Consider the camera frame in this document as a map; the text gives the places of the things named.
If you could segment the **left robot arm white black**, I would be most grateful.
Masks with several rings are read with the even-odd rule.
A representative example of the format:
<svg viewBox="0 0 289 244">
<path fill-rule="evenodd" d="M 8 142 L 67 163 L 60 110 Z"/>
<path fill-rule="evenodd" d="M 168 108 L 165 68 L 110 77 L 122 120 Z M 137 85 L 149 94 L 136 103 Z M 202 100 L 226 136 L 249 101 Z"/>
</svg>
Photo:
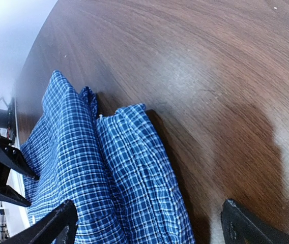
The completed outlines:
<svg viewBox="0 0 289 244">
<path fill-rule="evenodd" d="M 7 185 L 11 170 L 34 180 L 39 176 L 29 167 L 22 152 L 15 148 L 16 137 L 15 103 L 7 110 L 0 109 L 0 201 L 29 207 L 31 203 Z"/>
</svg>

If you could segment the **blue checked long sleeve shirt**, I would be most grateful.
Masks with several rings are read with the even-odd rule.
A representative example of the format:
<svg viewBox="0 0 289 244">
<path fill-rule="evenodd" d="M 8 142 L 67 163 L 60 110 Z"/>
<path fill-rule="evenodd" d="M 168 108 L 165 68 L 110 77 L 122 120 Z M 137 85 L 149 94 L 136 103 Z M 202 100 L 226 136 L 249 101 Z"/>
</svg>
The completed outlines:
<svg viewBox="0 0 289 244">
<path fill-rule="evenodd" d="M 43 114 L 20 150 L 30 224 L 65 200 L 78 212 L 76 243 L 195 243 L 165 148 L 142 103 L 98 114 L 89 87 L 54 71 Z"/>
</svg>

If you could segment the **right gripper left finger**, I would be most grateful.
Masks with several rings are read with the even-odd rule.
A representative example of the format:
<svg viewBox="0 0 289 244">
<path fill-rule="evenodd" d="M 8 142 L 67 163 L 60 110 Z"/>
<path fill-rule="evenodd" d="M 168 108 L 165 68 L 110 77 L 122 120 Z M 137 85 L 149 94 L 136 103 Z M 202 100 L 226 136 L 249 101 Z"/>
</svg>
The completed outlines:
<svg viewBox="0 0 289 244">
<path fill-rule="evenodd" d="M 2 243 L 74 243 L 77 221 L 73 201 L 66 200 L 36 224 Z"/>
</svg>

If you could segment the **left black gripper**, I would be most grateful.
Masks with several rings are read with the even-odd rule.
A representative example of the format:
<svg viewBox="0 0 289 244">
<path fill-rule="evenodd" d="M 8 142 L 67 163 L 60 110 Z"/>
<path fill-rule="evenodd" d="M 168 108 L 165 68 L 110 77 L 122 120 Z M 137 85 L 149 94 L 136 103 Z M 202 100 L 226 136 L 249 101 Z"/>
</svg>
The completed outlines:
<svg viewBox="0 0 289 244">
<path fill-rule="evenodd" d="M 29 167 L 22 152 L 10 146 L 10 140 L 0 135 L 0 201 L 22 207 L 30 207 L 31 203 L 18 194 L 10 186 L 6 186 L 10 169 L 31 179 L 39 180 L 39 176 Z"/>
</svg>

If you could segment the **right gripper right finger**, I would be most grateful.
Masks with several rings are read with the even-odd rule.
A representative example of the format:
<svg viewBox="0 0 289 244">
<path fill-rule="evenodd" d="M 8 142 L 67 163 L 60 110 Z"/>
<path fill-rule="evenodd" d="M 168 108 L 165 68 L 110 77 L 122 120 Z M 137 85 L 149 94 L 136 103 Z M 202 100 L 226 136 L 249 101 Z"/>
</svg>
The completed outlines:
<svg viewBox="0 0 289 244">
<path fill-rule="evenodd" d="M 289 243 L 289 235 L 268 225 L 233 199 L 222 205 L 221 225 L 225 243 Z"/>
</svg>

